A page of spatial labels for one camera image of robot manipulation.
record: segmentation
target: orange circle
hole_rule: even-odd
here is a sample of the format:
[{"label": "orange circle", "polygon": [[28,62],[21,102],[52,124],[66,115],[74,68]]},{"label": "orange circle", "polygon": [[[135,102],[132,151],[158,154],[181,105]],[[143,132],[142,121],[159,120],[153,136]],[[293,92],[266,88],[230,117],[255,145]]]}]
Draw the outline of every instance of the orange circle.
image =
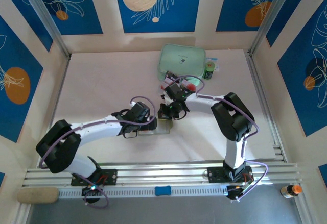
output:
[{"label": "orange circle", "polygon": [[66,21],[68,20],[68,14],[67,12],[65,11],[62,11],[62,10],[59,10],[56,12],[56,16],[60,19],[60,20],[63,20],[63,21]]},{"label": "orange circle", "polygon": [[270,1],[265,1],[259,5],[253,6],[245,16],[245,24],[248,27],[259,27],[271,5]]},{"label": "orange circle", "polygon": [[292,187],[292,190],[293,190],[293,192],[294,192],[295,194],[300,194],[300,193],[303,192],[301,186],[293,186],[293,187]]},{"label": "orange circle", "polygon": [[24,104],[29,98],[31,90],[30,78],[25,70],[20,67],[9,68],[5,80],[7,81],[5,90],[8,99],[19,105]]},{"label": "orange circle", "polygon": [[305,81],[304,81],[304,86],[306,88],[306,90],[313,90],[313,88],[315,88],[315,79],[311,76],[306,77]]}]

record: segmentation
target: small label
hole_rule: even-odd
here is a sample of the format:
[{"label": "small label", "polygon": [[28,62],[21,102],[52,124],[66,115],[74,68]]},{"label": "small label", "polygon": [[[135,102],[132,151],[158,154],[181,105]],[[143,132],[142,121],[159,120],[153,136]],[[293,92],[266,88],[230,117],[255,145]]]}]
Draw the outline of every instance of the small label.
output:
[{"label": "small label", "polygon": [[204,77],[206,80],[209,80],[209,79],[211,79],[212,75],[213,75],[213,72],[205,71],[203,77]]}]

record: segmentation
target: gray floor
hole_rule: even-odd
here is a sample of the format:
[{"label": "gray floor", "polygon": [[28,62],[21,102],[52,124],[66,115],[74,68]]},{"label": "gray floor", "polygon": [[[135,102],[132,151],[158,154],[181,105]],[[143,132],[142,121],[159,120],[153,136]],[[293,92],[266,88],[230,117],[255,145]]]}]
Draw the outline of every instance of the gray floor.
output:
[{"label": "gray floor", "polygon": [[59,200],[34,205],[28,223],[301,223],[294,199],[283,198],[280,188],[258,186],[240,203],[226,197],[113,198],[108,209],[98,210],[82,200]]}]

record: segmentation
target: cable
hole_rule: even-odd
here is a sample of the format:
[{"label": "cable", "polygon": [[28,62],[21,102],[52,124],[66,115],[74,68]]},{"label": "cable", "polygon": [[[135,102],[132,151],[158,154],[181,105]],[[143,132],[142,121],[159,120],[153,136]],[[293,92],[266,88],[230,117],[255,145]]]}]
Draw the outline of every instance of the cable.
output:
[{"label": "cable", "polygon": [[92,185],[92,186],[95,186],[97,191],[99,191],[100,194],[102,194],[105,198],[106,198],[106,201],[107,203],[103,206],[97,206],[97,205],[90,205],[87,201],[86,201],[86,196],[87,194],[84,196],[84,202],[85,202],[85,205],[87,206],[90,206],[91,208],[94,208],[94,209],[105,209],[108,207],[109,205],[109,198],[108,198],[108,195],[105,194],[105,192],[100,188],[98,187],[98,185],[92,183],[89,179],[85,178],[84,176],[81,176],[79,174],[76,174],[78,177],[80,177],[82,180],[86,181],[88,184]]},{"label": "cable", "polygon": [[242,175],[244,176],[244,179],[245,179],[244,184],[246,184],[246,182],[247,182],[246,174],[243,173]]},{"label": "cable", "polygon": [[[184,75],[184,76],[180,76],[180,77],[178,77],[177,79],[175,79],[175,82],[177,81],[177,80],[179,80],[179,79],[181,79],[181,78],[185,78],[185,77],[193,77],[193,78],[196,78],[196,79],[198,79],[198,80],[200,80],[201,82],[202,82],[202,87],[196,92],[196,96],[197,97],[199,97],[199,98],[205,98],[205,99],[214,99],[214,100],[217,100],[217,101],[220,101],[220,102],[224,102],[224,103],[226,103],[226,104],[228,104],[228,105],[230,105],[232,108],[234,108],[235,110],[237,110],[239,113],[241,113],[244,117],[246,117],[246,119],[248,119],[250,122],[251,122],[251,124],[252,125],[254,125],[254,127],[256,128],[256,131],[255,132],[253,132],[253,133],[251,133],[251,134],[249,134],[248,136],[246,136],[246,137],[244,137],[244,139],[243,139],[243,143],[245,143],[246,142],[246,140],[249,138],[249,137],[251,137],[251,136],[254,136],[255,134],[257,134],[258,132],[259,132],[259,126],[254,122],[254,120],[249,116],[249,115],[247,115],[244,111],[242,111],[240,108],[238,108],[237,106],[235,106],[233,103],[231,103],[231,102],[229,102],[229,101],[227,101],[227,100],[225,100],[225,99],[222,99],[222,98],[218,98],[218,97],[212,97],[212,96],[208,96],[208,95],[200,95],[200,94],[198,94],[203,88],[204,88],[204,86],[205,86],[205,84],[204,84],[204,81],[202,80],[202,79],[200,79],[199,77],[196,77],[196,76],[193,76],[193,75]],[[256,185],[261,181],[261,179],[263,178],[263,177],[265,177],[265,175],[267,174],[267,172],[268,172],[268,166],[265,164],[265,163],[262,163],[262,162],[256,162],[256,161],[250,161],[250,160],[244,160],[245,162],[248,162],[248,163],[256,163],[256,164],[259,164],[259,165],[262,165],[262,166],[264,166],[264,167],[266,167],[266,169],[265,169],[265,172],[263,173],[263,175],[259,178],[259,180],[257,180],[255,183],[254,183],[254,185],[244,194],[244,195],[242,195],[239,199],[238,199],[238,201],[239,200],[241,200],[245,195],[247,195],[250,191],[252,191],[252,189],[254,188],[254,187],[256,187]]]},{"label": "cable", "polygon": [[182,118],[178,118],[178,119],[174,119],[174,120],[176,120],[176,121],[177,121],[177,120],[181,120],[181,119],[185,118],[185,117],[186,117],[186,115],[187,115],[187,111],[185,111],[185,110],[184,110],[184,112],[185,112],[185,113],[184,113],[184,115],[183,115],[183,117],[182,117]]},{"label": "cable", "polygon": [[194,76],[194,75],[183,75],[183,76],[179,76],[178,78],[176,78],[174,82],[176,82],[176,81],[178,81],[178,80],[180,80],[182,78],[186,78],[186,77],[193,77],[193,78],[196,78],[196,79],[198,79],[198,80],[200,80],[202,82],[202,87],[199,90],[196,91],[197,97],[199,97],[199,98],[205,98],[205,99],[214,99],[214,100],[217,100],[217,101],[220,101],[220,102],[224,102],[224,103],[230,105],[235,110],[237,110],[239,113],[241,113],[244,117],[246,117],[246,119],[248,119],[251,122],[251,124],[253,124],[253,126],[256,128],[256,131],[253,132],[252,134],[246,136],[243,139],[244,141],[246,141],[249,137],[254,136],[255,134],[257,134],[259,132],[259,130],[260,130],[259,129],[259,126],[254,122],[254,120],[249,115],[247,115],[245,112],[243,112],[240,108],[238,108],[237,106],[235,106],[233,103],[231,103],[231,102],[229,102],[229,101],[227,101],[225,99],[222,99],[222,98],[212,97],[212,96],[209,96],[209,95],[201,95],[201,94],[198,94],[205,87],[205,83],[204,83],[204,81],[201,78],[199,78],[197,76]]},{"label": "cable", "polygon": [[225,99],[219,98],[219,97],[212,97],[212,96],[208,96],[208,95],[198,95],[198,97],[224,102],[224,103],[230,105],[231,107],[233,107],[235,110],[237,110],[239,113],[241,113],[244,117],[246,117],[246,119],[248,121],[250,121],[251,124],[256,128],[256,131],[251,133],[250,135],[244,137],[243,141],[246,141],[250,136],[254,136],[255,134],[257,134],[259,132],[259,130],[260,130],[259,126],[254,122],[254,120],[249,115],[247,115],[245,112],[243,112],[240,108],[235,106],[233,103],[231,103],[231,102],[229,102],[229,101],[227,101]]},{"label": "cable", "polygon": [[259,165],[262,165],[262,166],[264,166],[264,167],[266,167],[266,169],[265,169],[265,172],[263,173],[263,175],[259,178],[259,180],[257,180],[255,183],[254,183],[254,185],[245,193],[245,194],[243,194],[239,199],[238,199],[238,201],[240,201],[242,198],[244,198],[245,197],[245,195],[247,195],[250,191],[252,191],[253,190],[253,188],[255,188],[256,187],[256,185],[262,180],[262,178],[263,177],[265,177],[266,176],[266,174],[267,174],[267,172],[268,172],[268,165],[267,164],[265,164],[265,163],[262,163],[262,162],[257,162],[257,161],[252,161],[252,160],[244,160],[245,162],[248,162],[248,163],[253,163],[253,164],[259,164]]},{"label": "cable", "polygon": [[[156,113],[155,112],[155,106],[153,104],[153,102],[151,100],[149,100],[148,98],[144,97],[144,96],[135,96],[131,99],[130,103],[136,99],[136,98],[143,98],[143,99],[146,99],[148,100],[152,107],[153,107],[153,110],[154,110],[154,114]],[[60,136],[51,146],[50,148],[46,151],[46,153],[43,155],[42,159],[40,160],[40,163],[39,163],[39,168],[41,169],[47,169],[47,167],[44,167],[43,166],[43,162],[45,161],[45,159],[47,158],[47,156],[50,154],[50,152],[55,148],[55,146],[64,138],[66,138],[68,135],[70,135],[71,133],[75,132],[75,131],[78,131],[78,130],[82,130],[84,128],[88,128],[88,127],[92,127],[92,126],[97,126],[97,125],[101,125],[103,123],[128,123],[130,125],[135,125],[135,126],[145,126],[145,125],[148,125],[150,124],[153,120],[155,119],[155,116],[153,116],[148,122],[145,122],[145,123],[136,123],[136,122],[131,122],[131,121],[127,121],[127,120],[102,120],[102,121],[97,121],[97,122],[92,122],[92,123],[88,123],[86,125],[82,125],[82,126],[79,126],[79,127],[76,127],[68,132],[66,132],[65,134],[63,134],[62,136]]]},{"label": "cable", "polygon": [[[155,106],[153,104],[153,102],[144,97],[144,96],[135,96],[131,99],[130,103],[132,103],[132,101],[136,98],[143,98],[147,101],[149,101],[153,107],[153,111],[154,111],[154,114],[156,114],[156,111],[155,111]],[[92,122],[92,123],[88,123],[86,125],[83,125],[82,126],[78,126],[68,132],[66,132],[65,134],[63,134],[62,136],[60,136],[50,147],[49,149],[46,151],[46,153],[43,155],[43,157],[41,158],[40,162],[39,162],[39,168],[41,169],[48,169],[48,167],[44,167],[43,166],[43,163],[45,161],[45,159],[48,157],[48,155],[50,154],[50,152],[55,148],[55,146],[64,138],[66,138],[68,135],[70,135],[71,133],[75,132],[75,131],[78,131],[78,130],[82,130],[84,128],[88,128],[88,127],[92,127],[92,126],[97,126],[97,125],[101,125],[103,123],[128,123],[130,125],[135,125],[135,126],[145,126],[145,125],[148,125],[150,124],[153,120],[155,119],[155,116],[153,116],[148,122],[145,122],[145,123],[136,123],[136,122],[131,122],[131,121],[126,121],[126,120],[102,120],[102,121],[97,121],[97,122]],[[109,198],[108,196],[100,189],[100,187],[98,187],[97,185],[95,185],[94,183],[92,183],[91,181],[89,181],[87,178],[81,176],[81,175],[78,175],[76,174],[77,176],[79,176],[81,179],[83,179],[84,181],[86,181],[87,183],[91,184],[91,185],[94,185],[96,187],[96,189],[102,194],[105,196],[105,198],[107,199],[107,204],[105,206],[102,206],[102,207],[99,207],[99,206],[95,206],[95,205],[89,205],[90,207],[92,208],[97,208],[97,209],[103,209],[103,208],[106,208],[109,204]]]}]

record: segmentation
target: white robotic arm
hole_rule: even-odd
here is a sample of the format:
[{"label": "white robotic arm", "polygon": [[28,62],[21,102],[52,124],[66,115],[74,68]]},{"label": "white robotic arm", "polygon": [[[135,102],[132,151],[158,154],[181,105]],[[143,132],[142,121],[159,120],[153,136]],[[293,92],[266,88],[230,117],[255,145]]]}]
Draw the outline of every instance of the white robotic arm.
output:
[{"label": "white robotic arm", "polygon": [[[191,111],[214,115],[222,134],[227,138],[227,152],[223,167],[208,168],[209,182],[242,182],[242,174],[251,171],[249,166],[245,166],[244,150],[246,137],[251,131],[254,118],[237,95],[234,93],[226,96],[200,95],[173,83],[165,89],[162,98],[165,103],[160,104],[159,119],[179,120]],[[179,118],[179,113],[182,111],[185,114]],[[112,113],[103,119],[88,123],[70,125],[65,120],[60,120],[52,126],[36,147],[42,157],[40,168],[45,162],[52,173],[67,171],[74,176],[80,176],[80,179],[77,179],[77,184],[80,186],[87,186],[87,182],[110,185],[107,181],[110,175],[108,170],[101,169],[91,157],[76,154],[78,147],[100,138],[125,136],[131,132],[137,135],[139,130],[155,128],[156,118],[150,117],[150,109],[141,102],[133,103],[130,110]],[[116,174],[115,170],[112,177],[116,178]],[[242,192],[234,191],[233,194],[232,197],[235,198]]]},{"label": "white robotic arm", "polygon": [[67,171],[96,182],[102,175],[98,164],[91,157],[76,153],[78,147],[89,142],[112,136],[153,130],[156,118],[150,117],[150,109],[142,102],[131,103],[132,108],[87,122],[68,124],[65,120],[56,122],[36,146],[37,152],[52,173]]},{"label": "white robotic arm", "polygon": [[165,104],[160,105],[159,118],[183,119],[188,112],[199,111],[213,114],[221,132],[227,138],[224,166],[231,181],[245,169],[246,137],[251,131],[254,118],[234,93],[226,96],[209,96],[192,93],[188,89],[171,84],[162,96]]}]

